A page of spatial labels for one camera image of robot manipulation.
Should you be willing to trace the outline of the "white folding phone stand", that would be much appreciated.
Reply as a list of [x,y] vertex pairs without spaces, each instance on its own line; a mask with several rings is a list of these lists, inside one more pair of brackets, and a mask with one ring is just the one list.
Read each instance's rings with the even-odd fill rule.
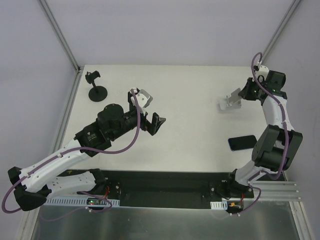
[[242,97],[239,96],[241,89],[237,88],[230,95],[225,95],[218,99],[218,109],[220,111],[228,111],[240,109],[242,107]]

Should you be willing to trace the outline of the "blue smartphone black screen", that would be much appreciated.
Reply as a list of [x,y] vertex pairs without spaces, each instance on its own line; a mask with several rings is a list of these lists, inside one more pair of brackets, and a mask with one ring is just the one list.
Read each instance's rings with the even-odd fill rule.
[[238,136],[228,139],[228,144],[232,151],[252,149],[256,143],[257,139],[254,135]]

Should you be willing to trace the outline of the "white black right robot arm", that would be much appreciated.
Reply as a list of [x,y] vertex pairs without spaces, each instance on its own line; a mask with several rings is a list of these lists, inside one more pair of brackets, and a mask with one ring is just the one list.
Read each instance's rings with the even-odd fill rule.
[[227,185],[232,191],[245,192],[251,181],[268,175],[275,180],[287,170],[301,143],[303,135],[294,130],[287,111],[287,94],[282,91],[286,75],[256,66],[253,77],[238,92],[243,100],[260,101],[266,128],[255,143],[250,161],[229,174]]

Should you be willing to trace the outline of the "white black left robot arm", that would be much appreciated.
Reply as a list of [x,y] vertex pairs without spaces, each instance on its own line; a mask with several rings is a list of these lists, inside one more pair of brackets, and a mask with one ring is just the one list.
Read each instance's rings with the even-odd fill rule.
[[60,174],[97,154],[115,155],[127,151],[135,144],[140,131],[155,135],[166,118],[153,113],[152,121],[147,120],[146,108],[152,100],[143,89],[131,89],[128,92],[128,112],[119,104],[108,104],[93,123],[76,133],[64,147],[29,167],[9,169],[12,186],[2,200],[2,210],[10,213],[6,209],[10,193],[14,194],[18,209],[27,212],[64,194],[101,192],[107,181],[98,168],[77,175]]

